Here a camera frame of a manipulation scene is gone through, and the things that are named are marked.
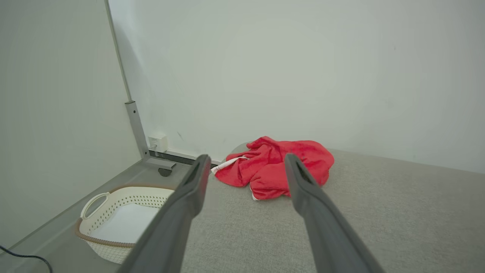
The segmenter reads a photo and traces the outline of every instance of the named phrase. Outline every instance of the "caster wheel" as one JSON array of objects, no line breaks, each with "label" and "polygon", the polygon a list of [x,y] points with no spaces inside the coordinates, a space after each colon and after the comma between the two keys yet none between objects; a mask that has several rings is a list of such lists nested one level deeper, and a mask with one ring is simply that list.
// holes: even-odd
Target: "caster wheel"
[{"label": "caster wheel", "polygon": [[167,177],[172,173],[172,170],[166,170],[166,169],[158,168],[158,173],[163,177]]}]

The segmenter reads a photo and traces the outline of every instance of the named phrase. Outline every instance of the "electrical outlet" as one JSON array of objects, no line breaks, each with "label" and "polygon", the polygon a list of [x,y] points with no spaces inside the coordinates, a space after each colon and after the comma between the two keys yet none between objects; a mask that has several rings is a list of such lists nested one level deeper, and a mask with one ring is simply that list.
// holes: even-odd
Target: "electrical outlet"
[{"label": "electrical outlet", "polygon": [[152,151],[163,153],[168,150],[168,138],[166,135],[149,136],[148,142],[150,143],[149,147],[156,145],[155,148],[151,149]]}]

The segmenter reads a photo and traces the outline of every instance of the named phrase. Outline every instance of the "red cloth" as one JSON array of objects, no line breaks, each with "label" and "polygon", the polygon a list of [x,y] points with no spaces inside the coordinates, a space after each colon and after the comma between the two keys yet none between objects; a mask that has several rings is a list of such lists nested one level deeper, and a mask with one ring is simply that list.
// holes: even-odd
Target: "red cloth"
[{"label": "red cloth", "polygon": [[290,196],[285,173],[285,155],[297,155],[315,181],[323,185],[328,179],[328,170],[334,163],[332,154],[315,141],[275,141],[267,136],[246,145],[250,150],[230,154],[226,160],[238,159],[215,174],[222,182],[244,187],[250,184],[253,196],[258,200],[276,198],[282,194]]}]

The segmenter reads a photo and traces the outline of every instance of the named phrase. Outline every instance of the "basket handle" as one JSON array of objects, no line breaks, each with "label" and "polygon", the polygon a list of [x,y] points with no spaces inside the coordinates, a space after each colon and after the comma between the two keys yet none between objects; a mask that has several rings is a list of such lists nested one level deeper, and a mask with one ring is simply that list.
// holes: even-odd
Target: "basket handle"
[{"label": "basket handle", "polygon": [[[95,214],[97,212],[97,210],[99,208],[101,208],[104,203],[107,202],[108,200],[108,196],[110,195],[109,192],[104,192],[104,193],[100,193],[98,195],[96,195],[95,197],[91,198],[91,200],[88,201],[88,203],[86,203],[86,205],[82,208],[82,211],[81,211],[81,218],[83,220],[86,220],[88,219],[89,217],[91,217],[93,214]],[[103,197],[103,196],[106,196],[106,199],[103,201],[103,203],[101,205],[99,205],[89,216],[86,216],[86,211],[89,209],[89,207],[96,201],[98,200],[99,198]]]}]

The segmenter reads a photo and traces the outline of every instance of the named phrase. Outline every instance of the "white plastic basket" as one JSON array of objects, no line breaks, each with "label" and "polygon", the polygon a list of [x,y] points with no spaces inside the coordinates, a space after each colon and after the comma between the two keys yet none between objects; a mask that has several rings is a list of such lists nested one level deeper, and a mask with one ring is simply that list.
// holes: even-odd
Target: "white plastic basket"
[{"label": "white plastic basket", "polygon": [[[102,226],[118,208],[129,204],[160,208],[173,192],[172,189],[154,185],[127,185],[98,194],[82,209],[81,217],[75,225],[75,234],[85,240],[100,257],[121,264],[135,246],[134,243],[106,241],[89,235]],[[106,196],[106,200],[86,216],[88,208],[103,196]]]}]

